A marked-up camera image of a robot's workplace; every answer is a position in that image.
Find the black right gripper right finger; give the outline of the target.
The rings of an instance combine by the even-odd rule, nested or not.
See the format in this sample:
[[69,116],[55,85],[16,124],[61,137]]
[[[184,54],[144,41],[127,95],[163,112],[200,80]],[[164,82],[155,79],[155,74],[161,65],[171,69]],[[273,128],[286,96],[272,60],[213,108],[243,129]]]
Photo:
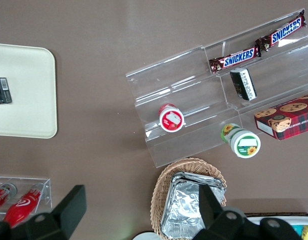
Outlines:
[[222,207],[207,185],[199,187],[199,211],[205,225],[195,240],[241,240],[245,214],[234,207]]

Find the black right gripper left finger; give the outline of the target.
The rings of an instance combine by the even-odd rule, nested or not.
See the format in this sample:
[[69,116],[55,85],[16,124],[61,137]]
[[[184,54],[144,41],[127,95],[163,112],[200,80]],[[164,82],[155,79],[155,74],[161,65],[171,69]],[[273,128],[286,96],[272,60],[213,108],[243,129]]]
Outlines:
[[87,210],[86,188],[76,185],[51,211],[32,217],[26,224],[28,240],[68,240]]

